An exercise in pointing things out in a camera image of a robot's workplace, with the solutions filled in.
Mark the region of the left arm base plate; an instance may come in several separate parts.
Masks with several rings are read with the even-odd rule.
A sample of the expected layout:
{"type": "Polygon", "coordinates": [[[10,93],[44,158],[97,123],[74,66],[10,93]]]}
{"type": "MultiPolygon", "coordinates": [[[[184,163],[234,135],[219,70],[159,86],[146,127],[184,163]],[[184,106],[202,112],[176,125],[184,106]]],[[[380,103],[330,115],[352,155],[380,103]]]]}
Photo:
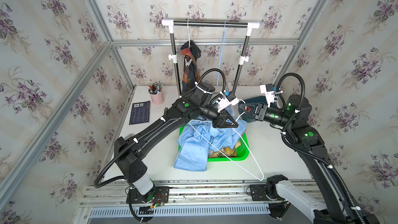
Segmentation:
{"type": "Polygon", "coordinates": [[[168,203],[170,196],[170,187],[154,187],[145,195],[142,195],[137,189],[129,189],[127,192],[127,204],[149,204],[153,207],[163,206],[168,203]]]}

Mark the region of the light blue wire hanger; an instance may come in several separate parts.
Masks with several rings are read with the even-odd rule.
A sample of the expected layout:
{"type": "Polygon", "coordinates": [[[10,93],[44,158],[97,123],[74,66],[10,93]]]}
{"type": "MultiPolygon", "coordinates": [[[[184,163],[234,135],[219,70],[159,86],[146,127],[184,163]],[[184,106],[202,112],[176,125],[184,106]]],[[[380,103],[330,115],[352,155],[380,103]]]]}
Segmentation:
{"type": "MultiPolygon", "coordinates": [[[[223,26],[223,32],[222,32],[222,39],[221,39],[221,45],[220,45],[220,53],[219,53],[219,62],[218,62],[218,69],[221,67],[221,61],[222,61],[222,54],[223,54],[223,49],[224,49],[224,44],[225,44],[225,36],[226,36],[226,21],[224,21],[224,26],[223,26]]],[[[217,85],[219,84],[219,78],[220,75],[217,75],[217,85]]]]}

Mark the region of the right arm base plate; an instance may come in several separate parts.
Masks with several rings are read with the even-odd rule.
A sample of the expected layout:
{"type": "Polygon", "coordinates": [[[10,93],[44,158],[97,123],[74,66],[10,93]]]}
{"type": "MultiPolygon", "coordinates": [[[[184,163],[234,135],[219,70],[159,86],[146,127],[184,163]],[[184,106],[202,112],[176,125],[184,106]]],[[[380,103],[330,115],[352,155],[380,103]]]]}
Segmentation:
{"type": "Polygon", "coordinates": [[[250,185],[248,194],[253,201],[277,201],[279,195],[276,187],[271,184],[250,185]]]}

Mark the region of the yellow plaid shirt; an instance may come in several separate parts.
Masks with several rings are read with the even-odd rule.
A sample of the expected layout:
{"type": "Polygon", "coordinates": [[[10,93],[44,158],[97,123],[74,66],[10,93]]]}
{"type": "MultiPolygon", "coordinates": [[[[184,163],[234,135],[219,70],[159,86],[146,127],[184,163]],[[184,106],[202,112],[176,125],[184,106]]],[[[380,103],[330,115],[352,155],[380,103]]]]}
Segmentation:
{"type": "Polygon", "coordinates": [[[230,147],[222,147],[216,151],[210,150],[208,158],[226,158],[223,154],[230,158],[238,158],[245,154],[246,147],[241,144],[241,141],[238,141],[234,148],[230,147]]]}

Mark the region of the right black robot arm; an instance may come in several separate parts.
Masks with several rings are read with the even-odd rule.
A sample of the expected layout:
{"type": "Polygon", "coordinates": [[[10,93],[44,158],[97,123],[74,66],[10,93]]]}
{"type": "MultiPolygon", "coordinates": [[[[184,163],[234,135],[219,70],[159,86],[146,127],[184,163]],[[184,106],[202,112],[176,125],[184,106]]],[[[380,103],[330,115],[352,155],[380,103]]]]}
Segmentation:
{"type": "Polygon", "coordinates": [[[374,214],[367,213],[349,191],[343,178],[335,168],[319,132],[307,121],[312,111],[305,97],[304,79],[296,73],[287,73],[277,85],[263,85],[261,92],[266,95],[266,103],[240,104],[239,110],[255,121],[265,121],[271,126],[279,126],[283,143],[295,151],[304,161],[314,178],[324,203],[316,200],[291,185],[283,175],[267,178],[265,194],[269,199],[282,198],[304,214],[313,224],[378,224],[374,214]],[[276,105],[281,94],[282,82],[294,77],[300,83],[300,94],[291,95],[283,107],[276,105]]]}

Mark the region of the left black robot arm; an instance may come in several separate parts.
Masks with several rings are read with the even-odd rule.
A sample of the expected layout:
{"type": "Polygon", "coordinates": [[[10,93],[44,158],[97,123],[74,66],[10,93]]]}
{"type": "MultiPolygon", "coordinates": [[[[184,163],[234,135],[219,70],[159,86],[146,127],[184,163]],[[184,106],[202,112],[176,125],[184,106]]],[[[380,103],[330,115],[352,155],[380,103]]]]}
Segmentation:
{"type": "Polygon", "coordinates": [[[239,102],[235,90],[226,89],[225,74],[218,68],[207,70],[204,76],[211,72],[222,76],[220,92],[199,79],[171,107],[165,108],[163,115],[149,127],[127,138],[119,137],[114,143],[114,157],[98,173],[94,188],[123,179],[142,196],[147,196],[154,192],[155,185],[143,159],[169,134],[199,117],[210,121],[213,128],[237,128],[238,123],[226,109],[239,102]]]}

